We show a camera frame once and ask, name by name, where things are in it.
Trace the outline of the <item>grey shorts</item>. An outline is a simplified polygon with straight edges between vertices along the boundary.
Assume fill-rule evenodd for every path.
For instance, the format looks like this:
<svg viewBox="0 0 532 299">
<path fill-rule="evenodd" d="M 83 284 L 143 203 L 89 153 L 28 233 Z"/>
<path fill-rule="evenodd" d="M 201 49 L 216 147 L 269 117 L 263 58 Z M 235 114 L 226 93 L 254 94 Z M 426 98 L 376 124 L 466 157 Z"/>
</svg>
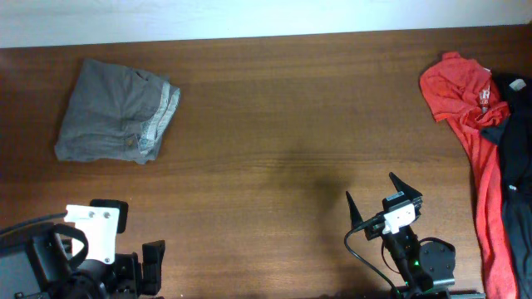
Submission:
<svg viewBox="0 0 532 299">
<path fill-rule="evenodd" d="M 60 161 L 118 159 L 146 164 L 157 158 L 180 103 L 166 76 L 85 59 L 62 120 Z"/>
</svg>

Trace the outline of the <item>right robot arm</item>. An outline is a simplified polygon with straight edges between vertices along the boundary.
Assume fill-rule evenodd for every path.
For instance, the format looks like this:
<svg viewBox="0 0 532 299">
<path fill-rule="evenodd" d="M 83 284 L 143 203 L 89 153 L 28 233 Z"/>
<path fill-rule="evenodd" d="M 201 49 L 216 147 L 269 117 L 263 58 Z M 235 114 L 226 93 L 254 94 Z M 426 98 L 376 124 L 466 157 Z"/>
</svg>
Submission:
<svg viewBox="0 0 532 299">
<path fill-rule="evenodd" d="M 368 266 L 389 286 L 390 291 L 379 298 L 485 298 L 481 292 L 452 292 L 456 282 L 456 248 L 440 238 L 419 239 L 411 225 L 421 216 L 422 193 L 414 189 L 394 173 L 389 174 L 396 192 L 382 200 L 382 211 L 365 220 L 359 213 L 350 193 L 346 193 L 351 221 L 350 230 L 344 237 L 346 249 L 361 263 Z M 382 240 L 381 251 L 388 252 L 404 284 L 396 286 L 382 271 L 356 253 L 349 245 L 349 238 L 363 231 L 371 241 Z"/>
</svg>

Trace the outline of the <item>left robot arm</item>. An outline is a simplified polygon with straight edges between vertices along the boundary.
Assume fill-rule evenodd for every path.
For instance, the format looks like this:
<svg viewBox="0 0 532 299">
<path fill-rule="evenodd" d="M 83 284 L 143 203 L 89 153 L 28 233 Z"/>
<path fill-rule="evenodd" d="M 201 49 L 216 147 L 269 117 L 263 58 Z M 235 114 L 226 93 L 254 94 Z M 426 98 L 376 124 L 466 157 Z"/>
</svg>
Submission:
<svg viewBox="0 0 532 299">
<path fill-rule="evenodd" d="M 116 252 L 128 210 L 123 201 L 93 199 L 2 229 L 1 296 L 157 298 L 165 241 L 143 244 L 141 254 Z"/>
</svg>

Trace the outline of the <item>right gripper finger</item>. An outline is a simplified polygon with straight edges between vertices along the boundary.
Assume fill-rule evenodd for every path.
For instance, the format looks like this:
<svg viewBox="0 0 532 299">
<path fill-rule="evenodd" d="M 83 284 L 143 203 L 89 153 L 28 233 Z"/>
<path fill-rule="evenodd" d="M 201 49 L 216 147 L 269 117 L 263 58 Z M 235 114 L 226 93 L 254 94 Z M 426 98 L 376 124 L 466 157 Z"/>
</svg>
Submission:
<svg viewBox="0 0 532 299">
<path fill-rule="evenodd" d="M 409 199 L 416 199 L 422 196 L 421 192 L 414 189 L 409 184 L 405 183 L 398 176 L 396 176 L 393 172 L 389 173 L 389 178 L 392 181 L 392 184 L 394 185 L 396 191 L 403 192 Z"/>
<path fill-rule="evenodd" d="M 346 192 L 346 198 L 347 198 L 347 203 L 348 203 L 348 208 L 349 208 L 351 229 L 356 229 L 363 223 L 363 219 L 362 219 L 361 214 L 358 211 L 356 204 L 354 203 L 352 195 L 348 191 Z"/>
</svg>

